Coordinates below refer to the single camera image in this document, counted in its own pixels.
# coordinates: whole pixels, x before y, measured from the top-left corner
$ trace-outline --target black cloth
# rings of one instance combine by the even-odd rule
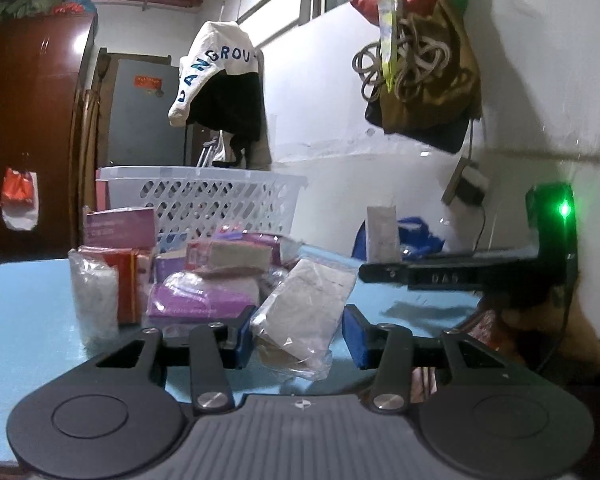
[[[380,101],[372,101],[366,107],[365,119],[373,124],[382,128],[382,109],[380,107]],[[469,127],[469,111],[467,110],[458,119],[448,124],[437,124],[431,128],[426,129],[415,129],[411,130],[399,130],[396,132],[390,132],[385,130],[385,134],[398,134],[410,139],[417,140],[423,144],[432,146],[443,152],[451,153],[455,155],[460,151],[464,144],[464,138],[466,137],[466,131]]]
[[[262,101],[257,72],[228,75],[222,70],[194,97],[187,122],[255,142],[262,131]]]

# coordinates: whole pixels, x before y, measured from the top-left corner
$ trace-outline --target white paper package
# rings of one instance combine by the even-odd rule
[[[270,365],[293,375],[326,377],[331,367],[329,345],[355,283],[354,272],[300,260],[251,321],[253,334],[266,343],[261,344],[266,350],[260,351],[261,357],[270,357]],[[272,348],[288,356],[274,358]],[[291,367],[290,362],[301,366]]]
[[[118,336],[118,270],[76,250],[68,253],[75,317],[85,346]]]

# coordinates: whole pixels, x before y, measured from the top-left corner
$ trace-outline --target wooden wardrobe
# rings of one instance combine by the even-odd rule
[[[6,227],[2,261],[64,258],[77,244],[82,94],[94,14],[0,23],[0,190],[5,170],[35,171],[40,214],[31,231]]]

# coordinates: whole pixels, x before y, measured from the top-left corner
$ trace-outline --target light blue table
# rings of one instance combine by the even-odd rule
[[[338,259],[352,266],[360,264]],[[458,292],[411,292],[406,287],[357,282],[349,303],[355,303],[372,323],[394,322],[407,326],[415,335],[437,336],[442,329],[465,320],[474,311],[477,298]],[[331,351],[329,377],[317,383],[282,378],[262,367],[254,354],[245,370],[227,373],[236,401],[250,392],[333,393],[371,373],[357,370],[341,334],[336,334]],[[89,357],[76,326],[68,261],[0,266],[0,468],[16,467],[4,431],[14,405]],[[178,400],[189,400],[188,383],[188,370],[174,368],[168,375],[167,391]]]

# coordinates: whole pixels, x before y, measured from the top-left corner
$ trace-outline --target pink box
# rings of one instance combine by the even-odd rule
[[[87,213],[84,216],[83,244],[111,249],[151,249],[157,243],[156,225],[152,207]]]

